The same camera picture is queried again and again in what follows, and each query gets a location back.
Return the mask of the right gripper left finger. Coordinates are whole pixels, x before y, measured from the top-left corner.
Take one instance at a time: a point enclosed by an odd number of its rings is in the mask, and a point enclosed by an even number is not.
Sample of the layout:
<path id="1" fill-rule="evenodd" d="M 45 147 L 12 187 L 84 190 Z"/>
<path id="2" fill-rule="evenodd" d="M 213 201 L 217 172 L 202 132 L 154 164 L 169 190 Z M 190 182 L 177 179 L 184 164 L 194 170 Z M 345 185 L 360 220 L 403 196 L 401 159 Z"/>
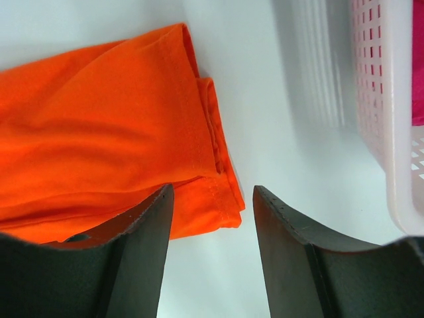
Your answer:
<path id="1" fill-rule="evenodd" d="M 174 210 L 166 185 L 64 242 L 1 235 L 2 317 L 155 317 Z"/>

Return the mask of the white plastic basket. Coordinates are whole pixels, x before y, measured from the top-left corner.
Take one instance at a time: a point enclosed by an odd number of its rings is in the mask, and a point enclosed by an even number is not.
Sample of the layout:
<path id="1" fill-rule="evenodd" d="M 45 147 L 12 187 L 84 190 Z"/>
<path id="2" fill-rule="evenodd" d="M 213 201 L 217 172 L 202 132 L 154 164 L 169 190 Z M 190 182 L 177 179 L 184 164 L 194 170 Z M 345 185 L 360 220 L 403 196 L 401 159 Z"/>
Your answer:
<path id="1" fill-rule="evenodd" d="M 386 175 L 388 211 L 423 235 L 423 127 L 413 125 L 413 2 L 350 1 L 358 129 Z"/>

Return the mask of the orange t-shirt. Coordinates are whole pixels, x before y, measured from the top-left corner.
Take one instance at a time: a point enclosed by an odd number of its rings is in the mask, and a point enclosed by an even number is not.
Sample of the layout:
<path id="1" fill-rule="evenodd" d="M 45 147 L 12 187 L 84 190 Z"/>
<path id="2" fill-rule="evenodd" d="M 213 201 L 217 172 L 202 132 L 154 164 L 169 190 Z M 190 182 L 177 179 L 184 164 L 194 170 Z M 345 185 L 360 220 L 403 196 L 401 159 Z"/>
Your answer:
<path id="1" fill-rule="evenodd" d="M 185 24 L 1 72 L 3 233 L 62 242 L 166 184 L 172 239 L 239 227 L 215 86 Z"/>

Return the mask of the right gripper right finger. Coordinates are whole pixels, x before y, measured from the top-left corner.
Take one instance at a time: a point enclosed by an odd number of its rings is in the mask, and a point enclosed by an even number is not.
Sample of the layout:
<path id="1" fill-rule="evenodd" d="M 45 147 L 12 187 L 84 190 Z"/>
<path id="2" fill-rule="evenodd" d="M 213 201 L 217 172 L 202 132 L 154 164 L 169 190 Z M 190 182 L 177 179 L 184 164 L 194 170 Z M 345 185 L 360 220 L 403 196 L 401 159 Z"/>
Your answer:
<path id="1" fill-rule="evenodd" d="M 334 231 L 253 191 L 272 317 L 422 317 L 423 239 L 379 246 Z"/>

